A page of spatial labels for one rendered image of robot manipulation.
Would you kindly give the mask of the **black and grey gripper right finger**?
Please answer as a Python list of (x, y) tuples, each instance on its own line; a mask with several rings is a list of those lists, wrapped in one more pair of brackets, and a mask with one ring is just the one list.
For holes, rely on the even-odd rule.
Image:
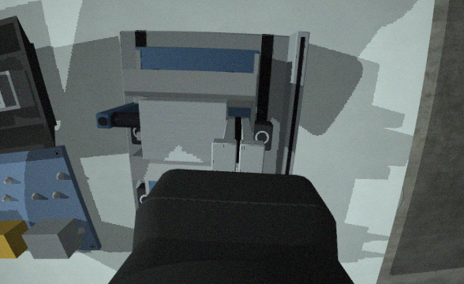
[(265, 144), (254, 140), (249, 118), (238, 117), (238, 172), (263, 173)]

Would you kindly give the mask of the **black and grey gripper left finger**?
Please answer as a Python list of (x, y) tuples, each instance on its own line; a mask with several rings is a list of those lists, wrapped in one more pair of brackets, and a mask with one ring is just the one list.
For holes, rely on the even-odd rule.
[(211, 144), (211, 170), (236, 172), (238, 117), (227, 117), (222, 139)]

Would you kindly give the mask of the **yellow rectangular block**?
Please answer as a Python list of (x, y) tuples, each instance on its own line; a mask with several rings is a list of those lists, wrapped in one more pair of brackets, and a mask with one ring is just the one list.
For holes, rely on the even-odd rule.
[(0, 259), (16, 259), (28, 249), (21, 236), (27, 230), (24, 220), (0, 221)]

